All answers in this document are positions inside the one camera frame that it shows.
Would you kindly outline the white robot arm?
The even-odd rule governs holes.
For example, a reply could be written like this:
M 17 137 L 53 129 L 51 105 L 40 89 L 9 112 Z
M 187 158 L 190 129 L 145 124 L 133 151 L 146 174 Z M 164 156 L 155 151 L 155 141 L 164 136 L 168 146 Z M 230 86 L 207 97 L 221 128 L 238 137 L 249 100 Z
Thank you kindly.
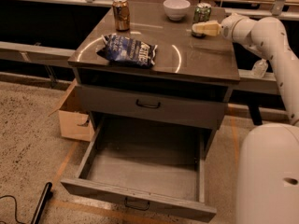
M 254 128 L 241 145 L 235 224 L 299 224 L 299 61 L 284 24 L 234 13 L 221 22 L 197 22 L 192 30 L 221 35 L 267 60 L 284 105 L 284 122 Z

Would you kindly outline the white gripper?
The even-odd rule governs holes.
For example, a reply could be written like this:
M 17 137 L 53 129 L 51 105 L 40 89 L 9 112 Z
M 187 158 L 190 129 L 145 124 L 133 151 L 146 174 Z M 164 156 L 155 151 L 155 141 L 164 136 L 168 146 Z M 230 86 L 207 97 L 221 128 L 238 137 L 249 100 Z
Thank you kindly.
M 221 34 L 223 38 L 232 42 L 246 42 L 249 35 L 248 17 L 232 14 L 226 17 L 221 24 L 217 21 L 204 21 L 195 23 L 192 32 L 195 35 L 216 36 Z

